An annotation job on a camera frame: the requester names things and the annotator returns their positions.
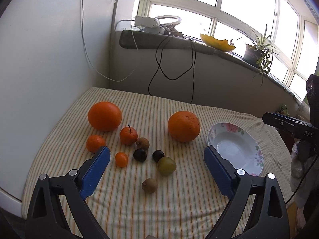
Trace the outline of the floral white plate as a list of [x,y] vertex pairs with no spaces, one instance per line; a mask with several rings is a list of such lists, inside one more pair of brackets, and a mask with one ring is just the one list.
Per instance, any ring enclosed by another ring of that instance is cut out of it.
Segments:
[[234,168],[243,169],[252,176],[262,173],[264,158],[261,148],[241,127],[228,122],[216,123],[208,131],[207,141]]

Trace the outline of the green plum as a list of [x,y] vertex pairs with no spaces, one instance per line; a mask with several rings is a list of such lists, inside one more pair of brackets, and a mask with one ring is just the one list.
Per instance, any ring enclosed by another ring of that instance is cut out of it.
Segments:
[[170,157],[163,157],[157,163],[159,173],[164,176],[172,174],[176,170],[176,162]]

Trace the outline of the white power strip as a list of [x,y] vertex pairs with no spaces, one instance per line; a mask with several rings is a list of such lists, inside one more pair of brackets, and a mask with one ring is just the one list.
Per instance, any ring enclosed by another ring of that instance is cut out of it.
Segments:
[[146,16],[136,16],[134,23],[137,27],[156,28],[160,26],[160,22],[157,18]]

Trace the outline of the small kumquat orange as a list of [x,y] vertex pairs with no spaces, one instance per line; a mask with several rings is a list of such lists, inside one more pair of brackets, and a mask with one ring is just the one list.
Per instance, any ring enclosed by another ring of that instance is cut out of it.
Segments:
[[118,152],[115,155],[115,163],[118,167],[124,168],[128,165],[128,156],[123,152]]

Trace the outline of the dark plum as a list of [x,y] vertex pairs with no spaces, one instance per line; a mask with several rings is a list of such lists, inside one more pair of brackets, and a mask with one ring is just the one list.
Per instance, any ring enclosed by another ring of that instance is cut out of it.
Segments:
[[153,160],[158,163],[161,158],[165,157],[165,154],[162,150],[158,149],[153,152],[152,157]]
[[142,148],[136,149],[133,153],[134,159],[139,162],[145,162],[147,159],[147,156],[148,156],[147,152]]

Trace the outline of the brown kiwi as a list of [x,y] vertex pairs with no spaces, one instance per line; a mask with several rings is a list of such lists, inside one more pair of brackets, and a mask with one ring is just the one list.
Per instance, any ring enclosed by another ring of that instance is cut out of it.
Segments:
[[155,179],[148,178],[142,183],[142,190],[147,194],[154,193],[158,188],[158,183]]
[[136,146],[138,149],[143,149],[143,150],[147,151],[150,147],[150,143],[149,143],[148,139],[146,139],[146,138],[138,138],[136,140]]

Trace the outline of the brown kiwi front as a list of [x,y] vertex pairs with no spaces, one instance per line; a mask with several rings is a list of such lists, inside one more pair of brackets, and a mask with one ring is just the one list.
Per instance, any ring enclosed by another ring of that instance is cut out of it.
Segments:
[[142,190],[147,194],[154,193],[158,188],[158,183],[155,179],[148,178],[142,183]]

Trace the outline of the large orange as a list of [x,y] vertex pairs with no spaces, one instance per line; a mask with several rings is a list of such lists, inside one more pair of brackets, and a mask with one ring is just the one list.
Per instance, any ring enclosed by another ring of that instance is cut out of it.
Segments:
[[114,131],[122,122],[122,112],[115,104],[101,101],[89,109],[88,122],[98,131]]
[[168,120],[168,132],[178,142],[191,142],[200,131],[200,121],[192,112],[178,111]]

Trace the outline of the mandarin with stem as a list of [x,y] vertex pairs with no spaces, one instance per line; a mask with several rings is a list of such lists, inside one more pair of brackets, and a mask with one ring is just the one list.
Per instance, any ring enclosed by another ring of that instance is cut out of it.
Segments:
[[130,125],[127,125],[120,131],[119,138],[122,144],[131,146],[137,141],[138,133]]

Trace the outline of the striped table cloth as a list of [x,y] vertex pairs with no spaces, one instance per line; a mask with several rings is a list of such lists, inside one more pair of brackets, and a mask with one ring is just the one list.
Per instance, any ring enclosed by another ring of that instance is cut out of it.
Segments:
[[291,156],[278,131],[262,119],[216,107],[124,91],[91,88],[61,118],[37,153],[22,199],[28,213],[42,174],[66,175],[110,150],[97,187],[85,202],[110,238],[205,238],[236,192],[209,167],[214,146],[235,173],[273,173],[288,201]]

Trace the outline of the medium mandarin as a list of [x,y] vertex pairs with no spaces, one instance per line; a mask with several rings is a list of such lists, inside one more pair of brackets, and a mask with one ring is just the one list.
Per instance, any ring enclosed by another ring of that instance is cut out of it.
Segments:
[[100,135],[91,135],[87,139],[86,148],[91,153],[96,153],[100,147],[105,146],[106,141]]

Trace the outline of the potted spider plant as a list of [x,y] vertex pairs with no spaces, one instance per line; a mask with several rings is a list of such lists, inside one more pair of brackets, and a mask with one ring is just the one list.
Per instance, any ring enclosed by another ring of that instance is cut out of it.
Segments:
[[258,69],[258,73],[256,73],[252,79],[259,75],[261,77],[260,86],[262,86],[264,78],[268,79],[274,57],[275,55],[279,55],[279,50],[271,44],[271,34],[268,35],[267,24],[263,34],[255,32],[252,27],[250,30],[252,34],[250,36],[247,35],[250,40],[250,44],[246,44],[249,46],[249,48],[246,48],[248,58],[244,61],[252,63],[252,66]]

